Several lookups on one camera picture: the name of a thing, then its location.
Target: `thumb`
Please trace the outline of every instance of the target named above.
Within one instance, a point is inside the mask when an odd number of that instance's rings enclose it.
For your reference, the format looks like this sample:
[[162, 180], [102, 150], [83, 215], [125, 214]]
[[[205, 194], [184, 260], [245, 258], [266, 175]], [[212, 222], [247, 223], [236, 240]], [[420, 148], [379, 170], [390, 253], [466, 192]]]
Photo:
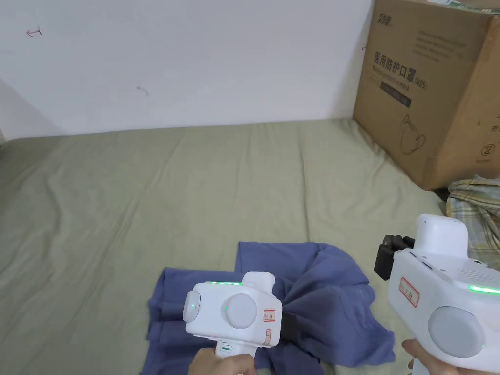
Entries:
[[231, 374], [257, 375], [254, 358], [248, 354], [235, 355], [224, 359]]
[[431, 375], [457, 373], [457, 370], [452, 365], [444, 363], [430, 355], [417, 340], [405, 340], [402, 343], [402, 347], [410, 356], [419, 360]]

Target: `handheld controller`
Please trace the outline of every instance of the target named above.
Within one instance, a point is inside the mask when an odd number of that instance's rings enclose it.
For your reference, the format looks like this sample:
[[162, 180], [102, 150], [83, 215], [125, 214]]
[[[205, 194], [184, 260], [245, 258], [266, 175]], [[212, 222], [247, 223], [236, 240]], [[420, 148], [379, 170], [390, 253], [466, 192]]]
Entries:
[[[423, 214], [413, 249], [393, 256], [388, 300], [434, 357], [500, 372], [500, 272], [467, 256], [467, 227]], [[414, 375], [428, 374], [418, 361]]]
[[219, 358], [271, 348], [280, 341], [283, 305], [273, 295], [275, 277], [247, 272], [241, 282], [207, 281], [186, 297], [182, 319], [186, 332], [217, 341]]

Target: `bed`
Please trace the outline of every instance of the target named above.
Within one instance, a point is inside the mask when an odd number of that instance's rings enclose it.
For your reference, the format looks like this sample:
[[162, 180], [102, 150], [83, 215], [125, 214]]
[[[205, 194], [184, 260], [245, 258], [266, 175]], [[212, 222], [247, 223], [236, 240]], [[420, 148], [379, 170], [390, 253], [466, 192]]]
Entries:
[[[0, 373], [137, 374], [163, 267], [232, 271], [239, 241], [324, 242], [373, 272], [386, 234], [441, 214], [350, 119], [16, 139], [0, 149]], [[332, 369], [325, 366], [328, 372]]]

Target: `black clamp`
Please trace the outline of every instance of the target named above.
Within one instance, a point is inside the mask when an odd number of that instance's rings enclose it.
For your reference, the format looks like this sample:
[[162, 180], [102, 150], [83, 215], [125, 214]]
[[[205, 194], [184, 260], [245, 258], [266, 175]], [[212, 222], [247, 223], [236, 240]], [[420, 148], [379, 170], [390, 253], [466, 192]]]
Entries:
[[399, 250], [413, 249], [415, 240], [411, 237], [401, 237], [400, 235], [386, 235], [383, 242], [378, 246], [375, 267], [373, 270], [382, 280], [389, 280], [393, 270], [394, 253]]

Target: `purple fabric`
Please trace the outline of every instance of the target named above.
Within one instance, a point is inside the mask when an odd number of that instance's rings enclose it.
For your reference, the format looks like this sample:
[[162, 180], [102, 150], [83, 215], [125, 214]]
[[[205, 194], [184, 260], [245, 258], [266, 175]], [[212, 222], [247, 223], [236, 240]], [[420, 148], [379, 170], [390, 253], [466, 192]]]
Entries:
[[297, 345], [257, 349], [257, 369], [322, 375], [320, 359], [347, 367], [394, 362], [394, 333], [372, 316], [375, 292], [349, 255], [325, 243], [240, 242], [234, 272], [163, 270], [149, 300], [149, 350], [142, 374], [186, 375], [197, 351], [216, 345], [186, 333], [186, 295], [197, 283], [240, 282], [249, 271], [276, 277], [272, 292], [283, 312], [296, 315], [299, 327]]

